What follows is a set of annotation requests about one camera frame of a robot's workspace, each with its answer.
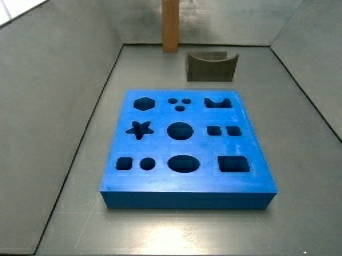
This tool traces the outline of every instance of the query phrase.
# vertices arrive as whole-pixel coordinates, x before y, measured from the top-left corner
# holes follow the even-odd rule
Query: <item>rectangular hole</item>
[[[230,136],[241,136],[242,135],[241,128],[238,126],[228,126],[228,134]]]
[[[250,172],[250,165],[245,156],[220,156],[218,162],[222,172]]]
[[[131,170],[134,159],[131,157],[119,157],[117,160],[118,170]]]
[[[208,126],[208,133],[210,136],[221,136],[222,131],[220,126]]]

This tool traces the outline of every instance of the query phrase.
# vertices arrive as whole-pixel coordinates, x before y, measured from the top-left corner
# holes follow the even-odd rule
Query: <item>gray arch block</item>
[[[187,81],[233,82],[238,59],[228,52],[189,52]]]

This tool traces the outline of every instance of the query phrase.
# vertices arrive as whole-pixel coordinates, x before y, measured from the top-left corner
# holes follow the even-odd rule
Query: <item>cutout hole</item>
[[[205,98],[208,108],[233,108],[230,99],[225,98],[222,102],[214,102],[212,99]]]
[[[175,140],[187,140],[194,134],[194,129],[189,124],[177,122],[169,126],[167,134]]]
[[[143,97],[134,101],[134,107],[142,111],[146,111],[155,107],[155,100],[149,97]]]
[[[208,126],[208,133],[210,136],[221,136],[222,131],[220,126]]]
[[[155,168],[155,160],[151,157],[145,158],[141,161],[141,167],[146,171],[153,170]]]
[[[167,165],[170,169],[179,173],[194,172],[200,168],[200,161],[196,157],[178,155],[170,158]]]
[[[183,112],[186,110],[186,108],[183,106],[177,106],[175,110],[179,111],[179,112]]]
[[[134,159],[131,157],[121,157],[117,160],[117,169],[118,170],[131,170],[133,169]]]
[[[151,122],[139,123],[137,121],[133,122],[133,128],[126,131],[127,134],[134,134],[135,138],[141,140],[146,134],[153,134],[154,130],[149,128]]]
[[[250,165],[245,156],[220,156],[218,162],[222,172],[250,172]]]
[[[178,103],[178,99],[175,99],[175,98],[170,98],[170,99],[169,99],[169,103],[171,103],[171,104],[177,104],[177,103]]]
[[[190,103],[192,103],[192,99],[183,99],[182,102],[183,102],[185,104],[190,104]]]
[[[230,136],[241,136],[241,128],[238,126],[228,126],[228,133]]]

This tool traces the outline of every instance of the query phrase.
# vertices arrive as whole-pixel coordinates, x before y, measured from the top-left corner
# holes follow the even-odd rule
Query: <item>wooden stick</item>
[[[163,51],[177,52],[179,43],[179,0],[163,0]]]

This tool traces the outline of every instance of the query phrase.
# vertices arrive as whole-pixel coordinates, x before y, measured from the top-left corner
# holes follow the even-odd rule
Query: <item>shape sorter board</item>
[[[127,91],[101,192],[109,208],[265,209],[277,194],[236,91]]]

